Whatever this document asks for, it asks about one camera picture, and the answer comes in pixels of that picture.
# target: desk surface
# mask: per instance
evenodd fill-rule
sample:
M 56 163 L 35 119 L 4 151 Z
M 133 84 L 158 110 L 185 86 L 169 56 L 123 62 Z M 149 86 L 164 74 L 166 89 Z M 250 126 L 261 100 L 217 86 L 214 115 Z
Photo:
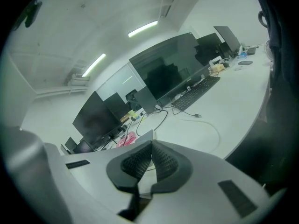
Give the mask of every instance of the desk surface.
M 171 108 L 164 108 L 168 116 L 156 130 L 157 140 L 228 157 L 250 131 L 268 94 L 270 60 L 263 48 L 257 48 L 256 54 L 246 60 L 253 63 L 235 70 L 240 67 L 235 59 L 228 70 L 220 72 L 220 81 L 185 110 L 202 118 L 183 112 L 173 115 Z M 155 129 L 165 115 L 161 112 L 144 118 L 138 134 Z M 129 131 L 136 133 L 137 126 L 134 122 Z

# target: white desk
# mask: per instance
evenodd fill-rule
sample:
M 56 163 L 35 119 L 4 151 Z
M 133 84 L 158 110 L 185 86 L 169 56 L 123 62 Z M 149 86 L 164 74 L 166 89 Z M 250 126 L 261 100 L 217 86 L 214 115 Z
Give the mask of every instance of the white desk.
M 157 140 L 207 152 L 223 159 L 228 157 L 246 137 L 269 96 L 270 60 L 263 47 L 257 48 L 256 53 L 246 60 L 253 63 L 236 71 L 240 65 L 235 59 L 231 68 L 220 72 L 220 81 L 186 109 L 186 112 L 200 114 L 202 118 L 183 112 L 174 116 L 171 108 L 164 108 L 168 116 L 156 130 Z M 142 121 L 138 133 L 143 135 L 155 129 L 165 115 L 165 112 L 151 114 Z M 137 126 L 138 123 L 134 122 L 129 131 L 136 133 Z M 145 173 L 139 183 L 140 193 L 149 191 L 155 177 L 155 170 Z

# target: white wall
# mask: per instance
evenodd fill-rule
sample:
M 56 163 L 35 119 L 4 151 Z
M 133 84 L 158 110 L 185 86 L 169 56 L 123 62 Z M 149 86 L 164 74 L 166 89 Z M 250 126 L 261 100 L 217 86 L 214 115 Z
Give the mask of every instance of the white wall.
M 4 51 L 0 59 L 0 124 L 20 127 L 36 92 Z
M 91 81 L 89 93 L 97 90 L 106 80 L 108 80 L 115 72 L 129 62 L 129 59 L 138 53 L 156 45 L 169 38 L 177 36 L 178 32 L 169 23 L 161 22 L 157 27 L 149 28 L 148 31 L 136 35 L 140 42 L 135 44 L 130 50 L 126 50 L 120 57 L 112 60 L 112 62 L 94 79 Z
M 257 19 L 260 10 L 258 0 L 199 0 L 182 29 L 191 26 L 202 37 L 216 32 L 214 26 L 229 26 L 239 42 L 257 45 L 269 39 Z
M 43 142 L 55 144 L 63 154 L 60 145 L 69 137 L 76 143 L 82 138 L 72 123 L 87 99 L 81 93 L 36 99 L 21 127 L 38 135 Z

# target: computer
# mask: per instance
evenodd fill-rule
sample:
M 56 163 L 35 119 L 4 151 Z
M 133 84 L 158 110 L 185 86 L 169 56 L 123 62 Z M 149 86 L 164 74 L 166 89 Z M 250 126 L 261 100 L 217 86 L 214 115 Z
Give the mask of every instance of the computer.
M 226 26 L 214 26 L 214 28 L 222 36 L 233 54 L 236 55 L 241 45 L 238 39 L 235 37 L 234 33 L 229 29 L 229 27 Z
M 209 76 L 208 66 L 196 58 L 198 45 L 193 34 L 186 33 L 152 46 L 129 59 L 162 106 L 167 105 L 170 98 L 181 93 L 187 86 L 200 81 L 202 75 Z M 212 78 L 204 90 L 198 90 L 192 96 L 189 96 L 189 92 L 186 93 L 186 104 L 190 106 L 201 96 L 201 92 L 206 92 L 217 81 L 218 79 Z
M 70 151 L 70 153 L 73 154 L 73 150 L 77 146 L 77 144 L 76 144 L 76 142 L 71 137 L 69 137 L 69 139 L 65 143 L 65 146 Z
M 148 87 L 143 87 L 135 94 L 135 98 L 147 114 L 156 110 L 157 101 Z
M 74 149 L 74 154 L 91 153 L 93 149 L 87 144 L 85 140 L 82 140 Z
M 220 56 L 218 45 L 221 44 L 221 40 L 219 39 L 218 35 L 216 33 L 212 33 L 206 36 L 203 36 L 199 39 L 197 39 L 198 46 L 196 47 L 197 51 L 197 59 L 200 58 L 206 58 L 204 62 L 207 63 L 214 58 Z
M 103 145 L 101 140 L 117 130 L 122 123 L 107 108 L 97 92 L 94 92 L 76 116 L 73 125 L 91 149 L 95 149 Z
M 123 118 L 130 111 L 128 105 L 123 102 L 118 93 L 115 93 L 104 100 L 104 103 L 119 120 L 121 120 L 121 118 Z

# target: curved desk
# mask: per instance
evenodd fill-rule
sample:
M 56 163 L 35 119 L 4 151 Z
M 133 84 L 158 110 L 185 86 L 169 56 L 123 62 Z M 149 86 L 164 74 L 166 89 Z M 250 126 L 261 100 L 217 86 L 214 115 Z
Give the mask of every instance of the curved desk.
M 157 140 L 211 153 L 223 159 L 228 157 L 251 130 L 269 97 L 270 60 L 263 48 L 257 48 L 256 54 L 246 60 L 253 63 L 243 66 L 242 70 L 235 70 L 240 67 L 235 59 L 228 70 L 220 72 L 220 81 L 186 109 L 187 113 L 197 113 L 202 118 L 183 112 L 174 116 L 171 108 L 164 108 L 168 116 L 156 130 Z M 144 118 L 138 134 L 155 129 L 165 115 L 161 112 Z M 136 133 L 137 126 L 138 123 L 133 123 L 129 131 Z

